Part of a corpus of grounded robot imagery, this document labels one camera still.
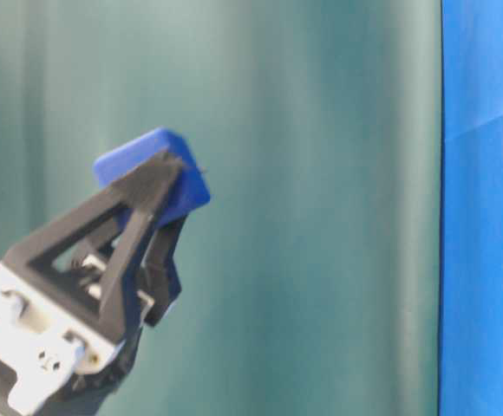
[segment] blue block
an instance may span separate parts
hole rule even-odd
[[[180,174],[167,207],[157,224],[158,227],[184,217],[190,211],[207,204],[211,199],[201,171],[186,142],[165,128],[157,128],[102,155],[94,163],[95,176],[99,185],[103,187],[161,151],[168,151],[179,156],[186,163],[186,169]]]

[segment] blue object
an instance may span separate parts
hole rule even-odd
[[[186,163],[186,169],[180,174],[158,227],[184,217],[190,211],[207,204],[211,198],[186,142],[165,128],[157,128],[102,155],[94,163],[94,173],[99,185],[107,186],[161,151],[179,156]]]
[[[441,415],[503,415],[503,0],[443,0]]]

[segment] blue backdrop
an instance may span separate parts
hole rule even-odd
[[[442,7],[441,414],[503,415],[503,0]]]

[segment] green backdrop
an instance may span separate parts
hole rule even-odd
[[[0,256],[163,125],[213,200],[101,414],[436,415],[436,0],[0,1]]]

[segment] green fabric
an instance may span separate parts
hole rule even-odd
[[[158,125],[212,189],[101,414],[436,415],[436,0],[0,1],[0,256]]]

